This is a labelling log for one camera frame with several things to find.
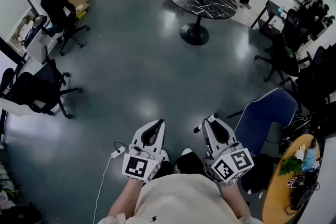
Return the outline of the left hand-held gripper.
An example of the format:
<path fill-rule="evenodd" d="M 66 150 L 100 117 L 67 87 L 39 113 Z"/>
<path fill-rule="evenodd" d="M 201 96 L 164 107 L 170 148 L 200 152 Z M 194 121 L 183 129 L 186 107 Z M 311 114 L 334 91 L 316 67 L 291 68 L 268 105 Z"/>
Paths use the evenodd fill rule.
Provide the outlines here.
<path fill-rule="evenodd" d="M 134 134 L 129 152 L 124 154 L 122 174 L 127 178 L 149 183 L 163 162 L 163 155 L 142 150 L 139 147 L 154 147 L 161 151 L 165 134 L 165 121 L 154 120 L 140 127 Z"/>

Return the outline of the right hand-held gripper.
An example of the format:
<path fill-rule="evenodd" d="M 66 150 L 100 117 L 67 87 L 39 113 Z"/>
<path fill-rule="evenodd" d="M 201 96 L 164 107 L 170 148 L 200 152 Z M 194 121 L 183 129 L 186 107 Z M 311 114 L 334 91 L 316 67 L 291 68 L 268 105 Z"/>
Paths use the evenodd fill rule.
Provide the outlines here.
<path fill-rule="evenodd" d="M 247 148 L 236 142 L 233 129 L 222 120 L 209 122 L 204 119 L 202 131 L 212 153 L 205 157 L 205 173 L 216 182 L 229 183 L 242 177 L 255 166 Z M 217 149 L 217 144 L 226 145 Z"/>

